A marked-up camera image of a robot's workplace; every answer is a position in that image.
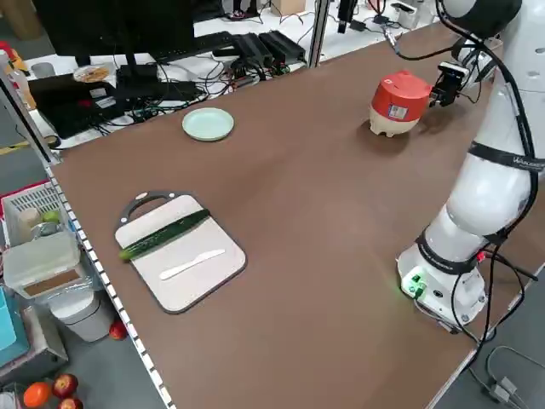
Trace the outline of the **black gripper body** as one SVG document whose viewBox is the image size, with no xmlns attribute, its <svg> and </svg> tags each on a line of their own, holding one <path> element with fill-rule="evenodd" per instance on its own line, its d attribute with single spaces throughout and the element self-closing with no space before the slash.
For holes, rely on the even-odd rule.
<svg viewBox="0 0 545 409">
<path fill-rule="evenodd" d="M 439 96 L 442 97 L 441 107 L 451 105 L 459 94 L 462 82 L 459 78 L 440 78 L 436 85 L 439 86 Z"/>
</svg>

